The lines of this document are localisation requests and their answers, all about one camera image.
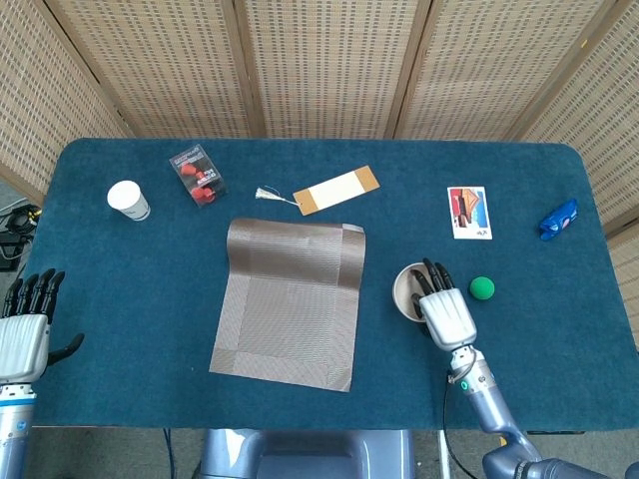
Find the tassel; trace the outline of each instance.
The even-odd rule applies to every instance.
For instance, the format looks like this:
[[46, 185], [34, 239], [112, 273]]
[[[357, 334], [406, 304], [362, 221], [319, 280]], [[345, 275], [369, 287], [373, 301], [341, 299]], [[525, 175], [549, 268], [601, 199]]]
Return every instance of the tassel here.
[[270, 190], [273, 190], [277, 194], [268, 192], [267, 190], [263, 190], [262, 188], [258, 188], [256, 190], [256, 198], [258, 200], [276, 200], [278, 202], [285, 202], [285, 203], [288, 203], [290, 205], [295, 205], [295, 206], [298, 205], [295, 202], [290, 202], [289, 200], [287, 200], [285, 198], [282, 198], [282, 196], [280, 195], [280, 192], [278, 192], [275, 188], [271, 188], [271, 187], [267, 187], [267, 186], [264, 186], [264, 188], [268, 188]]

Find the blue toy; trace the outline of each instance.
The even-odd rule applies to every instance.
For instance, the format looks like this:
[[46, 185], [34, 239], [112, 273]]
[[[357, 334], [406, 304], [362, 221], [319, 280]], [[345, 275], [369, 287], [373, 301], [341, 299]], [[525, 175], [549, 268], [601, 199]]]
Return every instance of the blue toy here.
[[577, 218], [577, 200], [574, 198], [553, 211], [539, 224], [541, 239], [552, 240]]

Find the black cable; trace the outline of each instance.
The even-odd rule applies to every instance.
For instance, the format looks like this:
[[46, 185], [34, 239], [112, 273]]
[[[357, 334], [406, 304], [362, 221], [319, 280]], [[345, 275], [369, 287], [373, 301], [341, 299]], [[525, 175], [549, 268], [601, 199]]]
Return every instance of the black cable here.
[[171, 444], [171, 429], [166, 427], [162, 429], [164, 432], [164, 440], [167, 443], [167, 450], [169, 451], [169, 466], [171, 467], [171, 479], [176, 479], [176, 461], [173, 456], [173, 445]]
[[445, 388], [443, 391], [443, 415], [442, 415], [443, 417], [441, 418], [441, 422], [442, 422], [442, 428], [443, 428], [443, 438], [446, 441], [446, 448], [448, 449], [448, 455], [452, 458], [455, 464], [459, 466], [459, 469], [461, 469], [466, 474], [466, 476], [468, 476], [470, 479], [478, 479], [477, 476], [475, 476], [472, 472], [466, 469], [463, 466], [463, 464], [461, 464], [461, 462], [459, 462], [459, 459], [457, 459], [457, 456], [455, 456], [455, 453], [452, 452], [452, 448], [450, 447], [450, 441], [448, 440], [448, 431], [446, 429], [446, 404], [448, 402], [448, 389], [452, 387], [452, 384], [450, 384], [450, 382], [448, 381], [448, 373], [446, 373], [446, 385], [444, 387]]
[[198, 465], [196, 466], [195, 470], [193, 471], [193, 475], [191, 476], [191, 479], [200, 479], [201, 469], [202, 469], [202, 461], [200, 461]]

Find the woven panel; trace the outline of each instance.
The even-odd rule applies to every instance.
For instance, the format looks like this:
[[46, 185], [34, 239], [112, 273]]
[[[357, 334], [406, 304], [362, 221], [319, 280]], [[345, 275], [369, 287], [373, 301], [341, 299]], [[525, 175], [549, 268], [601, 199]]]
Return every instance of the woven panel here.
[[247, 2], [269, 135], [381, 138], [416, 3]]
[[141, 136], [249, 134], [220, 2], [56, 0], [53, 5]]
[[615, 266], [635, 344], [639, 347], [639, 238], [613, 248], [610, 256]]
[[602, 223], [639, 205], [639, 2], [633, 2], [526, 135], [581, 153]]
[[443, 1], [398, 135], [502, 139], [601, 3]]
[[129, 135], [33, 3], [3, 0], [0, 162], [13, 180], [41, 199], [69, 142]]

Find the teal felt surface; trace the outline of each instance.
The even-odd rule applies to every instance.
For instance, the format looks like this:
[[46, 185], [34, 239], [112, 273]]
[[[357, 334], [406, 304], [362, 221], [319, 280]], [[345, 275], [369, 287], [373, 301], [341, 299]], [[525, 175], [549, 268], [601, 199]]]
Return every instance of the teal felt surface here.
[[[198, 209], [168, 159], [200, 143], [229, 193]], [[381, 188], [318, 214], [287, 197], [370, 165]], [[151, 206], [109, 208], [117, 181]], [[493, 240], [453, 239], [446, 188], [485, 186]], [[577, 221], [551, 241], [538, 223], [570, 198]], [[339, 393], [209, 372], [233, 218], [364, 228], [352, 387]], [[35, 384], [46, 425], [252, 428], [440, 427], [449, 356], [394, 308], [399, 271], [427, 255], [467, 297], [484, 352], [525, 429], [639, 426], [639, 361], [582, 162], [561, 145], [315, 140], [95, 140], [63, 152], [27, 273], [67, 271], [52, 348], [80, 350]], [[467, 294], [478, 275], [495, 296]], [[477, 427], [457, 390], [452, 427]]]

